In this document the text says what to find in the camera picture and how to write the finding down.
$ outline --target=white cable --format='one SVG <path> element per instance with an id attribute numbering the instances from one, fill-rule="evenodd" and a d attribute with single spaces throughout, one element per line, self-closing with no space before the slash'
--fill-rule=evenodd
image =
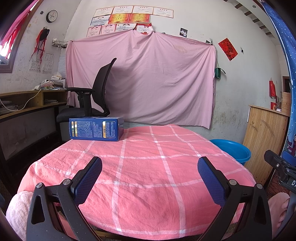
<path id="1" fill-rule="evenodd" d="M 41 91 L 41 90 L 39 90 L 38 93 L 37 93 L 34 97 L 32 97 L 31 99 L 35 98 L 35 97 L 39 94 L 40 91 Z M 31 100 L 31 99 L 28 99 L 28 101 L 25 103 L 24 107 L 23 107 L 22 109 L 20 109 L 20 110 L 23 110 L 23 109 L 26 107 L 26 104 L 27 104 L 27 103 L 29 102 L 29 100 Z M 7 110 L 10 110 L 10 109 L 8 109 L 8 108 L 2 103 L 2 100 L 1 100 L 1 99 L 0 99 L 0 102 L 1 102 L 1 104 L 2 104 Z"/>

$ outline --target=red envelope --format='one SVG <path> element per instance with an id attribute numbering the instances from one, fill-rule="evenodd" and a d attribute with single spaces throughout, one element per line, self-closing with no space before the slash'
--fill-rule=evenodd
<path id="1" fill-rule="evenodd" d="M 228 38 L 224 39 L 220 43 L 219 46 L 222 48 L 224 53 L 227 55 L 228 59 L 231 61 L 235 56 L 238 55 L 237 51 L 233 47 L 232 43 L 229 41 Z"/>

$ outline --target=pink cloth hanging on wall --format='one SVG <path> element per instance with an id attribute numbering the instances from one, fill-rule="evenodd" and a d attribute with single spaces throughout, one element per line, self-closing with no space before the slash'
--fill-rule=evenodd
<path id="1" fill-rule="evenodd" d="M 192 39 L 135 30 L 70 41 L 69 87 L 92 88 L 99 69 L 117 58 L 106 84 L 110 116 L 155 125 L 210 127 L 215 47 Z M 74 94 L 68 104 L 79 106 Z M 93 108 L 101 108 L 92 101 Z"/>
<path id="2" fill-rule="evenodd" d="M 4 45 L 6 41 L 10 39 L 15 29 L 18 27 L 18 25 L 21 23 L 24 17 L 27 16 L 27 14 L 30 12 L 30 9 L 37 3 L 39 0 L 33 0 L 33 2 L 16 18 L 16 20 L 13 22 L 5 36 L 3 37 L 2 41 L 0 41 L 0 45 Z"/>

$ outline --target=pink checkered bedsheet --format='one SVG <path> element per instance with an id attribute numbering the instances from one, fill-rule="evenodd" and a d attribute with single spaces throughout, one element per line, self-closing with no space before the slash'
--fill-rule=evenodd
<path id="1" fill-rule="evenodd" d="M 141 239 L 196 235 L 209 226 L 220 206 L 197 171 L 202 156 L 228 179 L 255 184 L 247 169 L 210 141 L 167 125 L 126 129 L 119 142 L 68 141 L 30 166 L 18 192 L 73 178 L 93 156 L 102 159 L 103 171 L 80 210 L 99 228 Z M 239 206 L 233 222 L 241 211 Z"/>

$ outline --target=pink sheet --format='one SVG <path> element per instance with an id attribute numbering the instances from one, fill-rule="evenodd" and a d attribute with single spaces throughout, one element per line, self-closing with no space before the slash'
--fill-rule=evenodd
<path id="1" fill-rule="evenodd" d="M 104 230 L 150 240 L 203 233 L 220 206 L 198 171 L 206 156 L 228 179 L 254 186 L 252 175 L 202 136 L 175 125 L 126 129 L 119 142 L 71 140 L 33 163 L 18 192 L 38 182 L 60 184 L 93 156 L 103 171 L 86 202 L 79 206 L 91 224 Z M 239 206 L 234 222 L 238 221 Z"/>
<path id="2" fill-rule="evenodd" d="M 135 30 L 69 42 L 69 87 L 92 88 L 99 69 L 117 58 L 106 84 L 110 116 L 155 125 L 210 127 L 215 47 Z M 74 94 L 68 100 L 74 105 Z M 94 108 L 101 108 L 92 102 Z"/>

